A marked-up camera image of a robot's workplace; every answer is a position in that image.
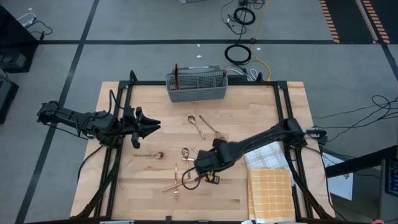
wooden table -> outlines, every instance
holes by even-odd
[[[302,82],[289,82],[290,100],[294,117],[302,127],[313,125],[307,96]],[[118,82],[104,82],[96,110],[108,110],[109,90],[117,92]],[[240,141],[269,129],[278,123],[274,90],[271,86],[229,86],[224,100],[194,103],[170,102],[165,86],[133,86],[131,106],[141,106],[144,114],[162,122],[161,129],[140,140],[141,148],[133,149],[130,137],[125,138],[121,166],[114,200],[112,219],[116,220],[236,220],[248,219],[248,170],[244,159],[221,173],[219,185],[202,182],[196,190],[179,188],[180,197],[174,199],[173,191],[162,192],[174,183],[174,164],[178,164],[179,176],[186,170],[181,161],[183,147],[211,149],[214,132],[199,119],[203,115],[214,128],[229,141]],[[195,127],[187,120],[195,115],[197,123],[206,135],[203,140]],[[318,149],[313,140],[308,146]],[[96,140],[89,140],[88,156],[98,147]],[[165,157],[133,157],[133,154],[149,154],[162,151]],[[90,158],[81,171],[71,215],[79,213],[97,191],[105,150]],[[308,188],[319,204],[334,216],[328,203],[325,173],[319,154],[303,149],[302,159]],[[297,187],[301,214],[305,216],[301,191]],[[104,194],[102,214],[105,213],[108,191]]]

